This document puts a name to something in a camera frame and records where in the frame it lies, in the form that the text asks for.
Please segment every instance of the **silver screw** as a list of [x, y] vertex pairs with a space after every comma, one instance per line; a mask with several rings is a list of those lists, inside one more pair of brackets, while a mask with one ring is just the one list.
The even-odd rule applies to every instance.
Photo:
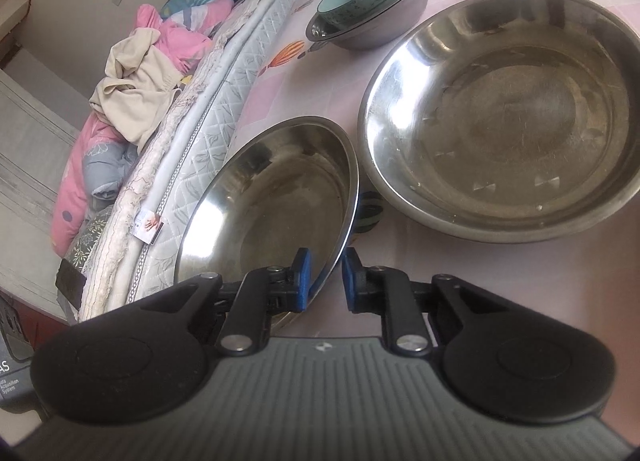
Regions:
[[396, 345], [405, 351], [417, 353], [419, 351], [424, 351], [429, 345], [429, 342], [424, 336], [402, 335], [398, 340], [396, 340]]
[[220, 340], [220, 345], [228, 351], [246, 351], [253, 341], [244, 335], [227, 335]]

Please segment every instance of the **orange hot air balloon print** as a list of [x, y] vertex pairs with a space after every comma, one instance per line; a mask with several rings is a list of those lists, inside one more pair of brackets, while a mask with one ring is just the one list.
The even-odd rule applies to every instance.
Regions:
[[280, 50], [280, 52], [276, 56], [273, 57], [273, 60], [269, 63], [269, 65], [267, 65], [267, 67], [263, 68], [258, 73], [258, 76], [262, 75], [270, 67], [277, 67], [286, 64], [289, 60], [298, 56], [298, 54], [304, 47], [305, 43], [302, 40], [296, 40], [291, 44], [287, 44]]

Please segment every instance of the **mattress tag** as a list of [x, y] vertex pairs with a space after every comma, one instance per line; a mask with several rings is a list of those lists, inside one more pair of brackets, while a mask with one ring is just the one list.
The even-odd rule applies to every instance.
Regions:
[[152, 245], [162, 228], [160, 216], [151, 210], [140, 210], [133, 221], [131, 234], [143, 243]]

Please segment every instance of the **stainless steel basin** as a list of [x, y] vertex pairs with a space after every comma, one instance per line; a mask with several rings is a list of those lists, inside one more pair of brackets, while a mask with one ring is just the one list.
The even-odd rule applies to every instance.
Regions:
[[178, 252], [174, 281], [204, 271], [240, 281], [258, 267], [312, 253], [310, 296], [350, 235], [358, 197], [356, 154], [333, 121], [304, 116], [247, 143], [213, 179]]
[[640, 41], [588, 0], [467, 0], [415, 28], [358, 120], [386, 199], [450, 235], [581, 231], [640, 188]]

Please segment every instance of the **mattress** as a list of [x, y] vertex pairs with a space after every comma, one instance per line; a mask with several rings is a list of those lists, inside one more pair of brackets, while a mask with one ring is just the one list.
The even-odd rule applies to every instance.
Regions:
[[262, 0], [225, 48], [217, 73], [225, 74], [207, 105], [189, 111], [162, 158], [141, 209], [163, 222], [153, 245], [129, 236], [107, 299], [110, 311], [173, 284], [182, 234], [198, 200], [223, 165], [236, 120], [271, 43], [299, 0]]

